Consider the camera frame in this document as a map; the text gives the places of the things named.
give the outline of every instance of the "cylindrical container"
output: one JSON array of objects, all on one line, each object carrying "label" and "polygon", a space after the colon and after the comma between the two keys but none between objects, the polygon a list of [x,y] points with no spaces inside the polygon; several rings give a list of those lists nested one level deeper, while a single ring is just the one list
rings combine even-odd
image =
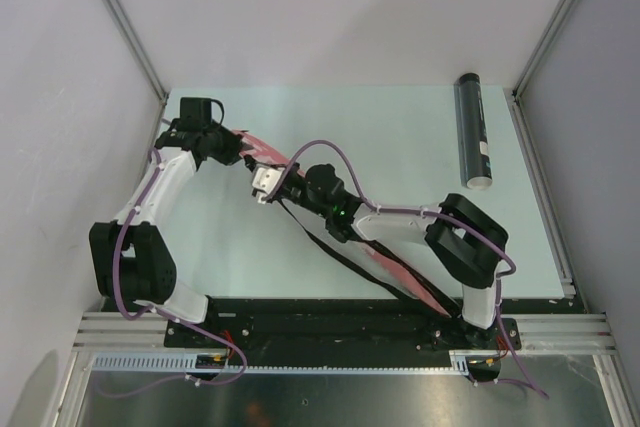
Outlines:
[{"label": "cylindrical container", "polygon": [[483,190],[493,183],[480,77],[464,74],[454,86],[462,183]]}]

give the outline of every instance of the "black cable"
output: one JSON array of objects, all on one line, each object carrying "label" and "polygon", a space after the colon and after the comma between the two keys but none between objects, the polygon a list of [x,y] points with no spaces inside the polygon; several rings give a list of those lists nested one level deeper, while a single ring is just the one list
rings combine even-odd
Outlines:
[{"label": "black cable", "polygon": [[218,106],[218,108],[220,109],[220,120],[217,122],[217,126],[215,129],[211,130],[210,132],[215,132],[216,130],[218,130],[220,127],[222,127],[222,122],[224,122],[224,105],[222,105],[222,102],[220,102],[217,99],[209,99],[211,102],[213,102],[214,104],[216,104]]}]

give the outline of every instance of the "light blue table surface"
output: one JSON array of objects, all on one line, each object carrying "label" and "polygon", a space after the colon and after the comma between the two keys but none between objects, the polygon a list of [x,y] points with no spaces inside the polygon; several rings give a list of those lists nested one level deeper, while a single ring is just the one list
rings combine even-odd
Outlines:
[{"label": "light blue table surface", "polygon": [[[174,89],[165,117],[178,116],[180,97],[214,97],[225,105],[226,127],[249,130],[287,156],[312,139],[335,142],[374,201],[422,205],[461,193],[509,232],[507,252],[518,272],[504,280],[503,296],[562,297],[502,87],[483,86],[482,93],[494,176],[482,192],[460,182],[449,86]],[[327,162],[353,191],[327,147],[301,158],[303,169]],[[180,194],[162,232],[186,283],[222,297],[390,298],[321,252],[280,208],[259,205],[250,183],[242,162],[208,161]],[[389,246],[449,295],[461,294],[428,248]]]}]

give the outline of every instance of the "white wall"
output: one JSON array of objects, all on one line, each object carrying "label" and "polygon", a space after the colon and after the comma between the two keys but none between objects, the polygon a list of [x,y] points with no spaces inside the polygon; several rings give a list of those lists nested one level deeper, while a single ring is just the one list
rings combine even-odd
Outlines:
[{"label": "white wall", "polygon": [[525,93],[576,276],[640,398],[640,0],[582,0]]},{"label": "white wall", "polygon": [[158,107],[101,0],[0,12],[0,425],[22,394],[30,427],[99,297],[88,230],[132,192]]},{"label": "white wall", "polygon": [[559,0],[122,0],[172,87],[512,86]]}]

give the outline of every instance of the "purple cable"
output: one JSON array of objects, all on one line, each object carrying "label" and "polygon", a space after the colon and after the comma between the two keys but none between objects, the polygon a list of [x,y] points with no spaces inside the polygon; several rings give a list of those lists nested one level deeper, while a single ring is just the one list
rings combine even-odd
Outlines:
[{"label": "purple cable", "polygon": [[[140,207],[140,205],[142,205],[142,202],[147,197],[147,195],[149,195],[149,192],[153,188],[153,185],[155,184],[156,180],[158,180],[158,176],[160,175],[160,172],[161,172],[160,164],[162,162],[162,158],[160,157],[160,152],[158,152],[157,149],[152,149],[151,152],[152,152],[152,154],[153,154],[153,156],[155,158],[156,168],[154,169],[153,174],[151,175],[151,178],[149,179],[149,182],[147,182],[147,185],[145,185],[144,188],[142,189],[142,192],[140,192],[140,195],[136,199],[133,208],[131,209],[131,211],[127,215],[127,218],[125,219],[124,223],[122,224],[122,228],[120,229],[120,232],[118,233],[118,237],[116,239],[115,249],[114,249],[114,252],[113,252],[113,272],[112,272],[112,276],[113,276],[114,298],[115,298],[115,301],[116,301],[116,305],[118,307],[118,311],[127,320],[139,319],[142,315],[144,315],[146,312],[149,312],[153,308],[152,306],[147,305],[145,307],[142,307],[135,314],[131,315],[129,312],[127,312],[127,308],[124,305],[124,300],[122,298],[122,291],[120,289],[120,255],[122,253],[122,246],[124,244],[124,238],[125,238],[125,236],[127,234],[127,230],[129,229],[129,226],[131,225],[131,222],[133,221],[133,218],[136,215],[136,207]],[[219,343],[227,346],[230,349],[233,349],[235,352],[238,353],[238,355],[242,359],[242,367],[240,368],[240,371],[237,372],[235,375],[229,377],[228,379],[218,380],[218,381],[191,378],[191,380],[194,380],[194,382],[196,382],[197,385],[200,385],[200,384],[205,384],[205,385],[224,385],[224,384],[229,384],[231,382],[234,382],[238,378],[240,378],[240,376],[242,376],[244,374],[244,372],[247,370],[248,361],[247,361],[246,355],[244,354],[242,349],[240,349],[238,346],[236,346],[232,342],[229,342],[227,339],[224,339],[224,338],[219,337],[219,336],[217,336],[215,334],[212,334],[211,332],[208,332],[208,331],[202,329],[201,327],[198,327],[197,325],[192,324],[191,322],[187,322],[186,320],[176,319],[175,316],[172,316],[172,315],[168,314],[167,312],[164,312],[164,311],[162,311],[160,309],[156,309],[156,310],[157,310],[158,314],[160,314],[162,317],[170,319],[170,320],[172,320],[174,322],[180,321],[180,323],[182,323],[183,325],[189,327],[191,330],[193,330],[195,332],[198,332],[199,334],[204,335],[206,337],[209,337],[210,339],[213,339],[216,342],[219,342]],[[126,392],[126,393],[122,393],[122,394],[109,394],[107,392],[102,391],[99,387],[96,387],[96,388],[97,388],[98,393],[100,393],[101,395],[104,395],[105,397],[109,397],[109,398],[113,398],[113,399],[122,399],[122,398],[130,397],[130,396],[137,395],[139,393],[145,392],[145,391],[147,391],[149,389],[152,389],[152,388],[154,388],[154,387],[156,387],[156,386],[158,386],[160,384],[163,384],[165,382],[169,382],[171,380],[183,379],[183,378],[185,378],[185,377],[182,376],[182,375],[172,375],[172,376],[164,377],[164,378],[159,379],[159,380],[157,380],[155,382],[152,382],[152,383],[150,383],[150,384],[148,384],[148,385],[146,385],[144,387],[136,389],[136,390],[134,390],[132,392]]]},{"label": "purple cable", "polygon": [[289,174],[289,172],[291,172],[291,169],[293,169],[293,166],[298,160],[298,158],[307,149],[309,149],[310,147],[313,147],[314,145],[326,145],[328,147],[331,147],[340,156],[340,158],[346,165],[347,170],[349,171],[349,175],[351,176],[351,180],[353,181],[353,185],[356,188],[356,192],[358,193],[360,200],[362,200],[362,202],[371,210],[375,210],[376,212],[383,213],[383,214],[409,214],[409,215],[418,215],[418,216],[424,216],[424,217],[435,217],[438,219],[442,219],[446,222],[449,222],[460,229],[464,229],[466,232],[474,236],[476,239],[478,239],[480,242],[482,242],[487,247],[489,247],[498,256],[500,256],[502,260],[504,260],[507,263],[507,265],[509,266],[509,270],[506,272],[499,272],[496,275],[497,278],[504,277],[506,275],[515,274],[516,264],[511,259],[511,257],[509,257],[500,247],[498,247],[496,244],[491,242],[491,240],[489,240],[487,237],[482,235],[480,232],[478,232],[476,229],[474,229],[470,225],[467,225],[464,222],[460,222],[458,219],[454,219],[453,217],[442,214],[440,212],[423,211],[420,209],[400,209],[400,208],[394,208],[394,207],[384,207],[384,206],[376,205],[373,202],[371,202],[367,198],[367,196],[364,195],[364,191],[362,190],[362,186],[358,181],[358,177],[356,175],[355,169],[353,168],[353,165],[351,165],[351,161],[349,161],[346,154],[342,151],[340,147],[338,147],[336,144],[334,144],[329,140],[322,140],[322,139],[312,140],[311,142],[307,142],[302,147],[300,147],[298,151],[295,154],[293,154],[293,157],[291,157],[291,160],[285,167],[284,171],[282,172],[282,175],[280,176],[280,179],[276,183],[273,189],[273,192],[271,192],[271,194],[267,196],[266,200],[271,199],[276,194],[276,192],[278,192],[284,180],[286,179],[287,175]]},{"label": "purple cable", "polygon": [[542,390],[538,386],[538,384],[536,384],[533,381],[533,379],[529,375],[529,372],[525,368],[524,364],[522,363],[522,361],[520,360],[520,358],[516,354],[516,351],[513,348],[513,345],[511,344],[511,341],[509,340],[509,335],[506,332],[506,329],[504,327],[504,323],[502,322],[502,314],[500,312],[500,301],[501,301],[501,297],[502,297],[502,295],[501,295],[501,293],[502,293],[502,283],[501,283],[500,279],[502,277],[507,276],[507,275],[514,274],[516,272],[516,264],[511,259],[511,257],[509,257],[507,255],[507,253],[504,250],[502,250],[500,247],[498,247],[496,244],[494,244],[491,240],[489,240],[487,237],[482,235],[476,229],[474,229],[470,225],[465,224],[464,222],[459,221],[458,219],[455,219],[455,218],[453,218],[453,217],[451,217],[449,215],[446,215],[446,214],[443,214],[443,213],[440,213],[440,212],[423,211],[421,209],[401,209],[401,208],[394,208],[394,207],[384,207],[384,206],[380,206],[380,205],[374,204],[373,202],[371,202],[367,198],[366,195],[364,195],[364,191],[362,190],[360,182],[358,181],[358,177],[356,176],[356,173],[355,173],[355,170],[353,168],[353,165],[351,165],[351,162],[347,158],[346,154],[342,151],[342,149],[340,149],[340,147],[338,147],[333,142],[331,142],[329,140],[322,140],[322,139],[312,140],[311,142],[308,142],[308,143],[304,144],[302,147],[300,147],[298,149],[298,151],[295,154],[293,154],[293,157],[291,157],[291,160],[289,161],[289,163],[285,167],[284,171],[282,172],[282,175],[280,176],[280,179],[278,180],[275,188],[273,189],[273,192],[267,197],[267,200],[271,199],[278,192],[278,190],[282,186],[282,183],[284,182],[285,178],[287,177],[289,172],[291,172],[291,170],[293,169],[293,166],[295,165],[295,163],[298,160],[298,158],[307,149],[309,149],[310,147],[313,147],[314,145],[326,145],[328,147],[331,147],[340,156],[340,158],[342,159],[342,161],[346,165],[347,170],[349,171],[349,175],[351,176],[351,179],[353,180],[353,185],[354,185],[354,187],[356,189],[356,192],[358,193],[358,196],[360,197],[360,200],[362,200],[362,202],[367,207],[369,207],[371,210],[374,210],[374,211],[376,211],[378,213],[409,214],[409,215],[418,215],[418,216],[424,216],[424,217],[435,217],[435,218],[438,218],[438,219],[442,219],[442,220],[444,220],[446,222],[449,222],[449,223],[455,225],[456,227],[458,227],[460,229],[463,229],[467,233],[471,234],[473,237],[478,239],[484,245],[489,247],[493,252],[495,252],[502,260],[504,260],[507,263],[507,265],[509,266],[509,270],[506,271],[506,272],[498,272],[496,274],[496,304],[495,304],[495,307],[496,307],[496,320],[498,322],[498,327],[500,328],[502,336],[504,337],[504,340],[505,340],[505,342],[507,344],[507,347],[508,347],[509,351],[511,352],[511,355],[513,356],[513,359],[516,361],[516,364],[518,364],[518,367],[520,368],[520,371],[522,372],[522,375],[525,376],[525,378],[527,379],[528,383],[524,382],[522,380],[517,380],[517,379],[502,379],[501,383],[523,385],[523,386],[526,386],[526,387],[528,387],[530,389],[535,390],[544,399],[549,399],[549,395],[544,390]]}]

